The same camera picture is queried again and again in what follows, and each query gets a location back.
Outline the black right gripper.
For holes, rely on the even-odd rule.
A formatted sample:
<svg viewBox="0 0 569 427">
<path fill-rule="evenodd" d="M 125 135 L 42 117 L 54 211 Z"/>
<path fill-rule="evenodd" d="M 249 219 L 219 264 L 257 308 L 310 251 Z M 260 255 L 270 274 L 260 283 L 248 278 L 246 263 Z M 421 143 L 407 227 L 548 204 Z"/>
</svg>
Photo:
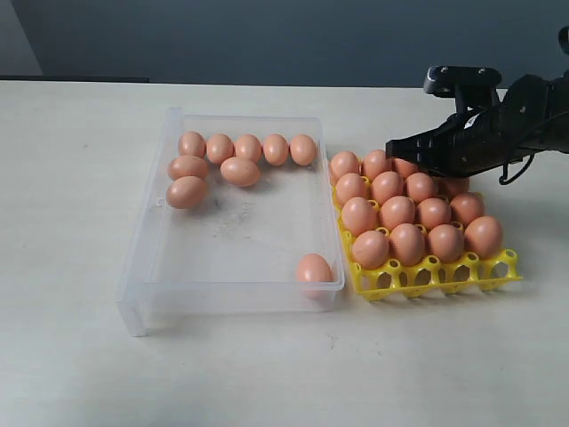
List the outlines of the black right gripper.
<svg viewBox="0 0 569 427">
<path fill-rule="evenodd" d="M 430 174 L 465 178 L 531 157 L 531 149 L 514 146 L 498 109 L 460 115 L 433 133 L 418 133 L 386 143 L 386 157 L 417 165 Z"/>
</svg>

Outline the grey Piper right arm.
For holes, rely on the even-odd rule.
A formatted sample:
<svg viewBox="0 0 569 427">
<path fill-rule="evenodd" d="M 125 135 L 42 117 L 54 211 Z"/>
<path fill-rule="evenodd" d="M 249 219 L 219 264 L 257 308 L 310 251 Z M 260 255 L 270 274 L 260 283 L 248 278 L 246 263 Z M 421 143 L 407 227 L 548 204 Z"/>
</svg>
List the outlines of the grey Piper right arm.
<svg viewBox="0 0 569 427">
<path fill-rule="evenodd" d="M 439 127 L 386 144 L 389 158 L 405 160 L 437 177 L 469 178 L 501 168 L 501 185 L 515 179 L 509 166 L 528 169 L 545 151 L 568 151 L 568 75 L 546 80 L 525 75 L 504 96 L 494 68 L 435 66 L 423 90 L 452 99 L 455 111 Z"/>
</svg>

